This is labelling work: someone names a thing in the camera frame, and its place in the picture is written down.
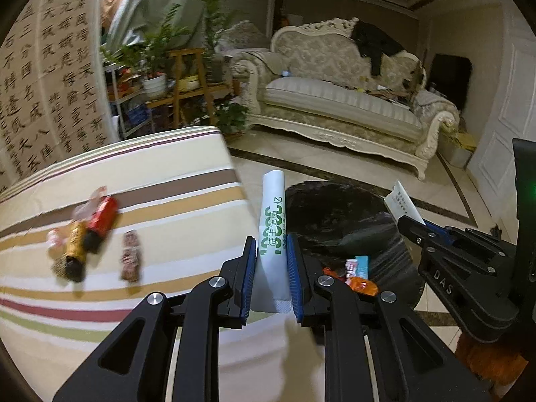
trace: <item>orange object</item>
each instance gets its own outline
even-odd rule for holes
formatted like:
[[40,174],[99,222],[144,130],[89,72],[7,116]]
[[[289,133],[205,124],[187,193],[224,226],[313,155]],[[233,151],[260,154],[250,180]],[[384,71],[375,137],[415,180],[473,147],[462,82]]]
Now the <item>orange object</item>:
[[349,279],[349,282],[347,281],[346,283],[353,291],[364,293],[369,296],[376,296],[380,291],[378,286],[376,286],[376,284],[374,284],[372,281],[366,280],[365,278],[360,278],[358,276],[352,276],[352,278]]
[[346,278],[344,278],[343,276],[337,275],[337,273],[335,271],[332,271],[329,267],[325,267],[323,271],[324,271],[324,275],[333,276],[334,278],[337,278],[338,280],[346,281]]
[[521,375],[527,361],[519,354],[518,341],[503,335],[495,343],[480,343],[462,332],[456,358],[471,372],[495,385],[509,385]]

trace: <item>metal screw head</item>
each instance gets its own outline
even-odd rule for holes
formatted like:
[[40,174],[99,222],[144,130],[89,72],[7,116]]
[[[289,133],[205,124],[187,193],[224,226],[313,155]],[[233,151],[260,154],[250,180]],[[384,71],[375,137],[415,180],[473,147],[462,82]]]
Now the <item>metal screw head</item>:
[[218,287],[223,286],[226,283],[226,281],[225,281],[225,278],[223,278],[222,276],[215,276],[214,278],[211,278],[208,283],[210,284],[211,287],[218,288]]
[[151,293],[148,297],[147,297],[147,302],[149,304],[151,304],[152,306],[155,306],[156,304],[159,304],[160,302],[162,302],[162,299],[164,299],[164,297],[162,296],[161,293],[158,293],[157,291],[155,291],[154,293]]
[[383,302],[387,302],[389,304],[392,304],[397,300],[397,295],[395,295],[392,291],[383,291],[380,293],[380,298]]
[[333,286],[335,280],[329,275],[322,275],[318,277],[318,284],[324,287]]

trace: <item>white paper roll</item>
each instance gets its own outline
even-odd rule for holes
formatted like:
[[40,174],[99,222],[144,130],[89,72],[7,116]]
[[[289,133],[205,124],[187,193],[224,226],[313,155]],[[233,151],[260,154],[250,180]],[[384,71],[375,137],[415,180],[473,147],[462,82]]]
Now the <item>white paper roll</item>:
[[251,294],[251,310],[292,311],[287,269],[285,176],[274,170],[263,177],[258,255]]

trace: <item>black trash bag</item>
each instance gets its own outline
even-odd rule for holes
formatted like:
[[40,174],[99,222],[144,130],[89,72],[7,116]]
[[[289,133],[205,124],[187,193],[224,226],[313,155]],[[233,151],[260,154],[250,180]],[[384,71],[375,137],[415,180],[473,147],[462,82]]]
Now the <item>black trash bag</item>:
[[351,184],[306,181],[285,191],[287,231],[305,256],[345,275],[347,259],[369,256],[369,279],[415,308],[424,289],[381,197]]

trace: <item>sofa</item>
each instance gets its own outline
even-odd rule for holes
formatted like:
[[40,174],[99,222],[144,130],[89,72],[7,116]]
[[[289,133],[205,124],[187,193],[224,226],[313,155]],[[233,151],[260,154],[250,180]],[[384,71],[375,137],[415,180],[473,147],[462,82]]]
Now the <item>sofa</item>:
[[[376,154],[412,165],[424,180],[439,132],[458,128],[450,101],[424,90],[419,59],[406,51],[383,55],[381,74],[350,39],[358,19],[332,19],[287,26],[272,37],[270,50],[239,50],[233,76],[246,82],[242,103],[247,125],[263,125]],[[416,75],[422,73],[422,80]],[[369,95],[388,88],[409,96],[409,105]]]
[[215,50],[224,57],[234,57],[238,50],[270,51],[270,40],[248,19],[221,32]]

